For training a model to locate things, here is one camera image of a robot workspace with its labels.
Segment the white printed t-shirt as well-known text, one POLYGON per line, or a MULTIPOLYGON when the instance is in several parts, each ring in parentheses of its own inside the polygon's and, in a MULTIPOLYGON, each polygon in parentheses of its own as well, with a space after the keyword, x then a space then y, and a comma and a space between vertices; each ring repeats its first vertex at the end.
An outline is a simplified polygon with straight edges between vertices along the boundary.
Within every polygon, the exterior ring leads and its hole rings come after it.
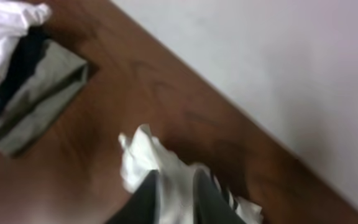
POLYGON ((242 197, 233 196, 207 166, 200 163, 185 164, 152 135, 149 125, 140 125, 133 137, 121 133, 118 140, 123 150, 123 186, 131 195, 150 171, 158 172, 156 217, 153 224, 195 223, 193 182, 197 170, 205 171, 224 201, 246 224, 263 222, 261 206, 242 197))

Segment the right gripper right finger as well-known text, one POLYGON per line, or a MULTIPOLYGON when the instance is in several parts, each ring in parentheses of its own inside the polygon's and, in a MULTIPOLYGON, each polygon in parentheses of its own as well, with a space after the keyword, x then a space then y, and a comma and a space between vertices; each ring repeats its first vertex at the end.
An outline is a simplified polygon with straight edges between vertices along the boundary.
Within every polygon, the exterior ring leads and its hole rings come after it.
POLYGON ((205 171, 197 170, 193 182, 194 221, 198 224, 246 224, 224 201, 205 171))

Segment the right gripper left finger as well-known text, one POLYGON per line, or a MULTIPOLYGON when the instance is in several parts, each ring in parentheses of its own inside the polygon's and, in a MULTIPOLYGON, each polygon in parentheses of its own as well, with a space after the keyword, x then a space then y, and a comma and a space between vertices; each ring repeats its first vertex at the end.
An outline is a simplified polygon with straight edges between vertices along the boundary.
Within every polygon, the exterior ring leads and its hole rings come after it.
POLYGON ((153 224, 156 217, 156 170, 150 171, 127 203, 105 224, 153 224))

